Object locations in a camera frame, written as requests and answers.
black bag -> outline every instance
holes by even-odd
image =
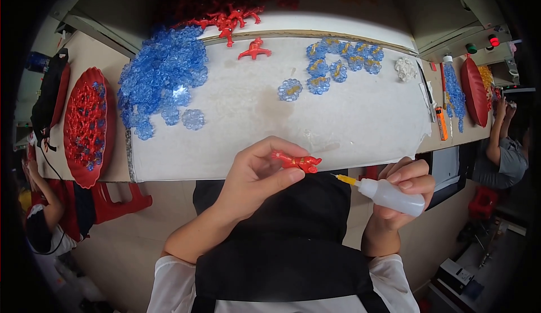
[[[69,75],[68,49],[62,48],[49,61],[48,70],[39,89],[39,98],[32,107],[30,120],[38,147],[41,147],[42,140],[49,138],[51,127],[55,126],[60,120],[68,91]],[[50,145],[49,147],[51,150],[56,151],[56,147]]]

tray filled with red figurines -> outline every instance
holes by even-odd
[[[109,165],[115,132],[114,94],[101,71],[89,68],[75,83],[64,118],[64,153],[82,188],[94,186]]]

worker's arm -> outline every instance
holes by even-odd
[[[37,187],[41,190],[45,199],[49,205],[43,209],[43,215],[47,228],[52,233],[58,222],[64,215],[64,204],[58,199],[54,191],[51,189],[47,181],[41,177],[37,170],[37,162],[30,160],[28,162],[28,171],[32,180],[36,183]]]
[[[429,175],[426,161],[412,161],[404,157],[395,164],[387,165],[379,174],[378,179],[382,178],[398,185],[405,194],[423,195],[425,209],[429,206],[436,182]],[[374,211],[362,234],[362,253],[369,258],[397,254],[400,251],[398,229],[414,219],[411,215],[374,204]]]
[[[302,147],[274,136],[239,152],[216,202],[173,232],[162,256],[174,255],[194,264],[199,256],[223,242],[238,222],[252,216],[265,199],[303,179],[301,169],[279,171],[281,162],[270,158],[274,149],[294,157],[308,155]]]
[[[502,124],[502,128],[500,130],[500,139],[501,138],[507,138],[509,136],[509,125],[511,124],[511,119],[513,119],[513,116],[515,115],[515,112],[517,112],[517,106],[511,107],[511,105],[507,105],[505,108],[505,118],[504,122]]]
[[[497,166],[500,166],[500,132],[505,117],[505,106],[505,97],[502,97],[498,101],[496,119],[490,130],[490,141],[485,151],[486,157]]]

worker in gray shirt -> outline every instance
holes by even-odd
[[[523,144],[508,137],[509,124],[517,111],[516,104],[508,105],[500,98],[496,119],[490,137],[481,141],[472,179],[490,188],[510,188],[518,183],[528,169],[530,130],[523,137]]]

orange lighter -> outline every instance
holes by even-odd
[[[438,118],[438,126],[440,128],[440,136],[442,137],[442,140],[447,140],[449,136],[447,136],[447,125],[445,125],[445,118],[443,117],[442,107],[438,106],[435,110],[436,118]]]

